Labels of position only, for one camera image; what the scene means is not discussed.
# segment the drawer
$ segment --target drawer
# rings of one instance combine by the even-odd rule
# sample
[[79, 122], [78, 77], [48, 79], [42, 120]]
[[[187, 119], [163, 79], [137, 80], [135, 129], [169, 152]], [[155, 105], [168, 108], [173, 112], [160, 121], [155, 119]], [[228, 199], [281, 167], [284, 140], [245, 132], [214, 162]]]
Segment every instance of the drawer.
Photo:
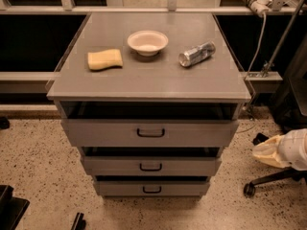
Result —
[[238, 121], [62, 120], [75, 147], [227, 147]]
[[99, 196], [204, 196], [209, 177], [128, 177], [96, 176], [94, 187]]
[[221, 158], [83, 157], [82, 163], [90, 175], [213, 176]]

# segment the gray tabletop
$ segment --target gray tabletop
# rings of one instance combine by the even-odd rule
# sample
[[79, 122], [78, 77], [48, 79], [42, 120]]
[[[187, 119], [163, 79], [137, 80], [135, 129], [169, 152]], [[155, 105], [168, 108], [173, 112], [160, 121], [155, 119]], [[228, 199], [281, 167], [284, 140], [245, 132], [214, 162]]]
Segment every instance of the gray tabletop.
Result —
[[[127, 44], [132, 33], [154, 30], [169, 44], [154, 57], [142, 57]], [[213, 57], [183, 68], [178, 55], [213, 41]], [[123, 68], [91, 72], [87, 53], [119, 49]], [[210, 13], [93, 12], [48, 93], [51, 100], [200, 101], [235, 103], [249, 100], [222, 34]]]

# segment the bowl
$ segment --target bowl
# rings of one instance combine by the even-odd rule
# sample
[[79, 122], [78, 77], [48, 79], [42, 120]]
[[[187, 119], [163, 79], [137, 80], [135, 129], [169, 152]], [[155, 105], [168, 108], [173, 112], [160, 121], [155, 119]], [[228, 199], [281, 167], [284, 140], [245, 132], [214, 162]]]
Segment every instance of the bowl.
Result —
[[165, 34], [156, 31], [139, 31], [128, 37], [128, 45], [144, 57], [156, 55], [168, 42]]

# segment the speckled floor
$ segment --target speckled floor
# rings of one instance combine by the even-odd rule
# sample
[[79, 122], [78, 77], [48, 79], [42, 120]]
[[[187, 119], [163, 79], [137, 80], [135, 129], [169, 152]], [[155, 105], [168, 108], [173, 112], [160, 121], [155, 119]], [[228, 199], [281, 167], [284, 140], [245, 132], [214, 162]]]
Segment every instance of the speckled floor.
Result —
[[13, 186], [14, 196], [31, 202], [19, 230], [70, 229], [77, 212], [84, 213], [87, 230], [307, 229], [303, 181], [261, 185], [254, 198], [243, 196], [247, 182], [279, 171], [251, 157], [251, 140], [258, 132], [268, 136], [280, 133], [269, 113], [258, 110], [255, 116], [261, 118], [241, 120], [209, 191], [201, 199], [96, 195], [59, 119], [11, 119], [11, 127], [0, 130], [0, 184]]

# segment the silver can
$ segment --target silver can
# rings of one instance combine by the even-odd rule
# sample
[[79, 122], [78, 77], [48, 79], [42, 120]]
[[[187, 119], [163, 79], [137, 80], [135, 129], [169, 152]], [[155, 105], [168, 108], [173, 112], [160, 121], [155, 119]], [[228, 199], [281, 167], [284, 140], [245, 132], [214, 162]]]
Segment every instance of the silver can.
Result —
[[206, 42], [191, 50], [179, 54], [179, 62], [183, 67], [188, 67], [209, 58], [215, 53], [213, 42]]

